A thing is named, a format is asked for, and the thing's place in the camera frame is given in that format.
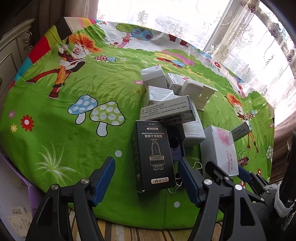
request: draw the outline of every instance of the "yellow flower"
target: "yellow flower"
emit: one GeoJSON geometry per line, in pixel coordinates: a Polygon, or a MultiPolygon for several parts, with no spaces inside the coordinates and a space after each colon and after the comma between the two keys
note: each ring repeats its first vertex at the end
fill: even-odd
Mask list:
{"type": "Polygon", "coordinates": [[[12,133],[17,131],[17,126],[15,126],[14,124],[11,126],[10,130],[12,131],[12,133]]]}

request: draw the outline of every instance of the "mushroom cap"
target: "mushroom cap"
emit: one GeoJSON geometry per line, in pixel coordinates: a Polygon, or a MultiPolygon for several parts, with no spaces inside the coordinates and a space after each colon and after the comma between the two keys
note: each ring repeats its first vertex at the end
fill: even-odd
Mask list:
{"type": "Polygon", "coordinates": [[[185,67],[186,65],[183,64],[182,62],[178,61],[178,60],[172,60],[172,63],[176,64],[176,65],[179,65],[181,67],[185,67]]]}
{"type": "Polygon", "coordinates": [[[116,61],[116,57],[108,57],[107,60],[110,61],[110,62],[115,62],[116,61]]]}
{"type": "Polygon", "coordinates": [[[101,56],[97,56],[95,57],[96,60],[102,60],[102,61],[106,61],[107,57],[105,55],[101,55],[101,56]]]}
{"type": "Polygon", "coordinates": [[[133,29],[131,35],[136,39],[144,41],[153,39],[151,31],[142,27],[133,29]]]}
{"type": "Polygon", "coordinates": [[[272,148],[271,145],[268,146],[267,150],[266,150],[266,159],[270,159],[272,158],[272,153],[273,153],[274,149],[272,148]]]}
{"type": "Polygon", "coordinates": [[[120,126],[126,120],[115,101],[109,101],[98,105],[92,110],[89,117],[92,121],[104,122],[112,126],[120,126]]]}
{"type": "Polygon", "coordinates": [[[68,113],[71,115],[78,115],[85,112],[88,112],[95,108],[98,105],[98,102],[95,98],[89,95],[82,95],[79,99],[71,105],[68,109],[68,113]]]}

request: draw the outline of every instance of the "orange hair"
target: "orange hair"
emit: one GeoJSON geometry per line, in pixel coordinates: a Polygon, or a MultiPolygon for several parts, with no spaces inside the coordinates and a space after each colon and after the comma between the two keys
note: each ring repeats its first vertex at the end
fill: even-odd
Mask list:
{"type": "Polygon", "coordinates": [[[227,93],[227,99],[231,105],[238,104],[242,106],[242,103],[233,94],[227,93]]]}
{"type": "Polygon", "coordinates": [[[90,38],[90,36],[83,34],[83,33],[79,33],[79,34],[72,34],[69,36],[69,42],[71,43],[79,43],[81,45],[83,45],[86,49],[88,49],[90,52],[92,53],[98,53],[101,52],[101,49],[98,48],[94,42],[94,40],[92,40],[90,38]]]}

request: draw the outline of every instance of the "cartoon boy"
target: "cartoon boy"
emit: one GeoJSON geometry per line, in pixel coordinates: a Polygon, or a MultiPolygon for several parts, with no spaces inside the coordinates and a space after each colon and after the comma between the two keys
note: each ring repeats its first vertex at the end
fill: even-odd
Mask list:
{"type": "MultiPolygon", "coordinates": [[[[237,115],[238,118],[241,118],[242,121],[248,121],[246,115],[244,114],[244,110],[242,108],[242,103],[237,99],[235,98],[234,95],[232,94],[227,94],[227,96],[224,96],[226,99],[228,99],[228,102],[231,104],[231,106],[233,107],[233,110],[235,112],[235,114],[237,115]]],[[[251,137],[252,139],[252,142],[254,143],[254,146],[256,148],[256,151],[257,151],[257,154],[259,154],[259,151],[258,151],[258,148],[257,148],[257,145],[256,145],[256,141],[255,141],[255,138],[253,136],[253,133],[252,132],[249,132],[248,133],[248,145],[247,145],[247,149],[251,149],[250,147],[250,140],[249,138],[251,137]]]]}
{"type": "Polygon", "coordinates": [[[58,55],[61,57],[59,60],[59,67],[45,71],[38,74],[34,78],[25,81],[27,84],[35,84],[40,78],[57,73],[56,81],[53,85],[53,89],[48,95],[51,99],[57,99],[59,97],[59,91],[62,86],[65,85],[65,80],[73,72],[77,72],[86,62],[84,57],[91,53],[98,53],[101,49],[95,46],[94,40],[84,33],[72,34],[68,37],[66,44],[59,48],[58,55]],[[71,55],[67,54],[69,49],[68,43],[74,43],[74,48],[71,55]]]}

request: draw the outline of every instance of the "red stripe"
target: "red stripe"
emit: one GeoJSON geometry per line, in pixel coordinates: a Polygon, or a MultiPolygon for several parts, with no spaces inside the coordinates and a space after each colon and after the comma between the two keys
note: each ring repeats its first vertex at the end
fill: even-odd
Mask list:
{"type": "Polygon", "coordinates": [[[95,23],[96,23],[96,20],[94,20],[94,19],[92,19],[92,18],[89,18],[89,20],[90,20],[90,22],[91,22],[92,24],[95,24],[95,23]]]}
{"type": "Polygon", "coordinates": [[[32,49],[32,51],[29,53],[28,57],[34,64],[39,60],[43,55],[45,55],[48,51],[50,51],[50,47],[47,41],[47,38],[43,36],[36,46],[32,49]]]}

